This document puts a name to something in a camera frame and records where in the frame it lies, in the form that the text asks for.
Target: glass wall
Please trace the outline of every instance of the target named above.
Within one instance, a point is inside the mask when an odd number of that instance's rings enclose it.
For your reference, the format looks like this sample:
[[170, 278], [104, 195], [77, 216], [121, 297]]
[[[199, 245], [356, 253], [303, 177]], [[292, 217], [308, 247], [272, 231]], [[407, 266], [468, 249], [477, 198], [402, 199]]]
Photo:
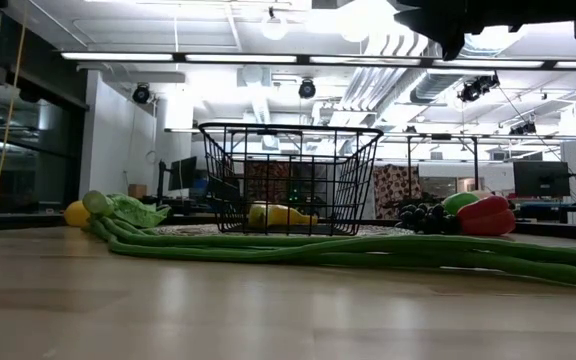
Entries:
[[77, 197], [83, 119], [11, 86], [0, 87], [0, 213], [53, 213]]

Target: computer monitor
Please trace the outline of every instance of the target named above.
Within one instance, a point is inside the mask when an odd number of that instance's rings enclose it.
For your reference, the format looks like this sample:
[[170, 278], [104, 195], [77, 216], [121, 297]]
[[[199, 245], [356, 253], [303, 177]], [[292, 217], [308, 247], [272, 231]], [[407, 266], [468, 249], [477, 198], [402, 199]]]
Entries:
[[192, 188], [195, 183], [195, 169], [197, 157], [175, 161], [170, 164], [170, 180], [168, 190], [181, 190]]
[[515, 161], [517, 196], [570, 196], [568, 163], [558, 161]]

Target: wire basket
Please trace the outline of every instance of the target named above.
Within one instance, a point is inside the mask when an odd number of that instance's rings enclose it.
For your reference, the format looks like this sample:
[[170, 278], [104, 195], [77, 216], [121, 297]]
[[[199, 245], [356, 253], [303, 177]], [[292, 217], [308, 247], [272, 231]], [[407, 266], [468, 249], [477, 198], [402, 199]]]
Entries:
[[[357, 234], [381, 130], [241, 123], [204, 123], [199, 130], [206, 196], [220, 231]], [[266, 205], [261, 225], [248, 216], [259, 205]], [[268, 205], [287, 207], [280, 224], [270, 220]]]

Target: bell pepper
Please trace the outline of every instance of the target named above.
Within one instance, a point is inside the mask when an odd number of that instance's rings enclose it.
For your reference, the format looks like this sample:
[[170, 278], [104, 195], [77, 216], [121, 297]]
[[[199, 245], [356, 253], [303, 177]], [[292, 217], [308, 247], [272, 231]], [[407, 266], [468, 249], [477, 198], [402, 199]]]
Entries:
[[515, 229], [515, 215], [508, 200], [491, 196], [462, 207], [457, 212], [461, 230], [466, 235], [499, 236]]

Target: floor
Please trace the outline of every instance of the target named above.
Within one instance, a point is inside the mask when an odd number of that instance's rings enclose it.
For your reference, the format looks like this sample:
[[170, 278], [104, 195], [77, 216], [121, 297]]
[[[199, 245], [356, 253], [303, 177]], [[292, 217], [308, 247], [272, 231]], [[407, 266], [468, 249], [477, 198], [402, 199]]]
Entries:
[[576, 360], [576, 288], [156, 261], [76, 229], [0, 231], [0, 359]]

